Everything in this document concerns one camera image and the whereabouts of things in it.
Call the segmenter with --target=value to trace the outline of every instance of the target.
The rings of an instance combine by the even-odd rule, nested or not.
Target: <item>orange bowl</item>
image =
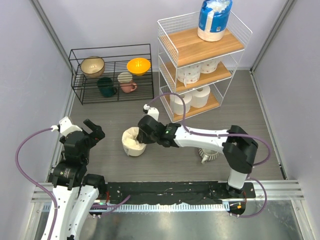
[[[148,72],[150,67],[150,61],[142,57],[134,58],[126,65],[128,71],[137,76],[144,75],[146,72]]]

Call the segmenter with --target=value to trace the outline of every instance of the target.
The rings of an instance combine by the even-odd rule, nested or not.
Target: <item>bowl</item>
[[[151,63],[148,59],[138,57],[130,60],[126,65],[128,71],[134,75],[142,76],[144,75],[149,68],[151,67]]]
[[[105,61],[98,56],[90,56],[82,61],[81,71],[88,78],[98,78],[105,71]]]

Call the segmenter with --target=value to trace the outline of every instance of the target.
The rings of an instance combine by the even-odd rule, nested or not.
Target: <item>gray floor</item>
[[[143,155],[128,157],[121,144],[122,133],[136,127],[143,116],[143,105],[148,100],[91,103],[81,105],[74,100],[71,118],[83,127],[83,120],[89,118],[102,126],[105,139],[90,151],[87,173],[103,175],[109,182],[131,181],[226,181],[230,167],[223,155],[206,164],[195,148],[163,148],[157,144],[147,146]],[[159,121],[170,122],[161,103],[154,107],[160,112]],[[231,125],[241,126],[248,134],[260,136],[270,144],[270,136],[259,105],[259,101],[248,71],[237,71],[221,107],[188,118],[186,124],[193,128],[221,130]],[[261,143],[255,162],[262,161],[267,149]],[[282,180],[275,153],[271,159],[257,166],[251,176],[259,180]]]

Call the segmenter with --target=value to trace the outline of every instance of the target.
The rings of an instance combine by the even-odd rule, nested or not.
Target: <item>white cloth bundle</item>
[[[140,156],[144,153],[146,149],[146,144],[138,142],[138,134],[138,127],[130,127],[129,129],[125,130],[122,134],[123,149],[128,156]]]

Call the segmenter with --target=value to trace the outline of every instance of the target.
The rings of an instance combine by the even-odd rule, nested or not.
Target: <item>blue packaging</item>
[[[199,16],[199,28],[203,31],[206,29],[208,14],[213,11],[212,8],[208,7],[208,2],[223,2],[223,0],[205,0],[203,2]],[[232,3],[232,0],[230,0],[229,5],[224,10],[214,12],[210,33],[219,33],[226,29]]]

